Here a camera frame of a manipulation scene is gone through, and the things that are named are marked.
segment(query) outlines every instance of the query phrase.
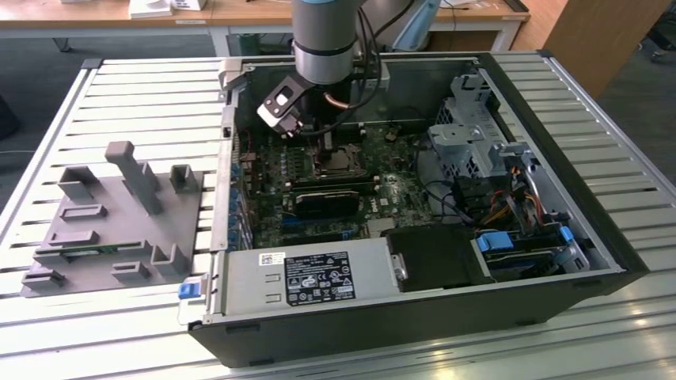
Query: warning label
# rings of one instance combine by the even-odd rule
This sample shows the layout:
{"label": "warning label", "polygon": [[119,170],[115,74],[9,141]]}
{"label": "warning label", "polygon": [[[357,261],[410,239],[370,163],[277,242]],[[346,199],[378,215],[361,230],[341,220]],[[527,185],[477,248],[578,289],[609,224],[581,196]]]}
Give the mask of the warning label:
{"label": "warning label", "polygon": [[285,259],[287,303],[313,305],[355,298],[353,268],[347,252]]}

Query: metal workbench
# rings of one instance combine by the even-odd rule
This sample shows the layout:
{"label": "metal workbench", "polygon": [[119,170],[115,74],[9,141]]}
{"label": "metal workbench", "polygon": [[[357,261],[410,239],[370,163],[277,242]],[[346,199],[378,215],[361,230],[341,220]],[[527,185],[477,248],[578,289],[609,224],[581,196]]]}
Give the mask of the metal workbench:
{"label": "metal workbench", "polygon": [[177,285],[21,298],[23,273],[63,195],[55,184],[63,167],[89,164],[97,176],[119,175],[105,163],[105,148],[121,139],[137,145],[135,156],[155,173],[179,163],[206,171],[194,274],[210,265],[219,59],[106,61],[79,72],[0,216],[3,378],[674,378],[676,190],[557,60],[533,53],[498,53],[497,59],[650,275],[543,325],[239,371],[187,335]]}

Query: circuit board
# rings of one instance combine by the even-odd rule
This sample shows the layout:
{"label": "circuit board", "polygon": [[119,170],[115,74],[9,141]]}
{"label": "circuit board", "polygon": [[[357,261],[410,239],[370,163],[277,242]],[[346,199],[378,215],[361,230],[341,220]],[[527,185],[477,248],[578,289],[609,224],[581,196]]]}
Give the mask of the circuit board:
{"label": "circuit board", "polygon": [[[357,212],[339,217],[307,220],[293,213],[298,193],[287,191],[290,182],[318,176],[318,148],[311,141],[293,146],[277,136],[254,143],[254,154],[243,162],[250,204],[253,205],[254,246],[271,248],[379,236],[375,226],[421,226],[435,219],[413,161],[419,135],[398,135],[397,127],[366,127],[362,142],[339,147],[351,157],[349,175],[369,177],[373,191],[359,196]],[[326,192],[335,191],[327,186]]]}

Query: gray floor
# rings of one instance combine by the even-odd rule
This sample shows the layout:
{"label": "gray floor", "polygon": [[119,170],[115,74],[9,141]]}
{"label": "gray floor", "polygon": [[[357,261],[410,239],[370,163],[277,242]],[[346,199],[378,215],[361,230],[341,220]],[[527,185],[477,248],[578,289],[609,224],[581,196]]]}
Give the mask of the gray floor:
{"label": "gray floor", "polygon": [[[213,57],[210,36],[78,38],[62,53],[53,40],[0,40],[0,94],[23,122],[0,140],[0,152],[35,150],[87,58]],[[31,154],[0,154],[0,210],[31,160]]]}
{"label": "gray floor", "polygon": [[[23,129],[0,140],[0,151],[35,150],[87,58],[142,59],[214,56],[207,36],[90,38],[61,53],[51,40],[0,40],[0,94]],[[637,51],[601,104],[673,182],[676,181],[676,55],[650,60],[654,47]],[[0,208],[31,154],[0,154]]]}

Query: metal bracket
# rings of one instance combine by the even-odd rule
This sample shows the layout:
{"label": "metal bracket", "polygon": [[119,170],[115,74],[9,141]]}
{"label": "metal bracket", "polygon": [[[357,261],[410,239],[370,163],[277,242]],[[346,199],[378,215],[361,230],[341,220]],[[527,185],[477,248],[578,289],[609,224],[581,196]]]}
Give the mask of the metal bracket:
{"label": "metal bracket", "polygon": [[539,49],[537,50],[538,54],[543,58],[554,58],[554,53],[547,49]]}
{"label": "metal bracket", "polygon": [[222,141],[219,149],[219,170],[217,171],[217,206],[214,208],[214,223],[211,227],[210,251],[218,253],[229,246],[229,217],[231,215],[231,167],[233,140]]}
{"label": "metal bracket", "polygon": [[83,66],[81,69],[101,69],[105,64],[105,60],[102,58],[87,58],[83,61]]}
{"label": "metal bracket", "polygon": [[229,58],[219,66],[219,83],[222,85],[221,100],[227,99],[227,93],[247,84],[246,71],[242,69],[242,58]]}
{"label": "metal bracket", "polygon": [[237,107],[227,105],[222,113],[222,139],[231,140],[235,131]]}
{"label": "metal bracket", "polygon": [[69,38],[53,38],[54,44],[59,48],[59,51],[69,53],[71,51],[71,45],[69,44]]}
{"label": "metal bracket", "polygon": [[499,147],[498,154],[501,157],[522,156],[529,150],[530,146],[523,142],[511,142]]}

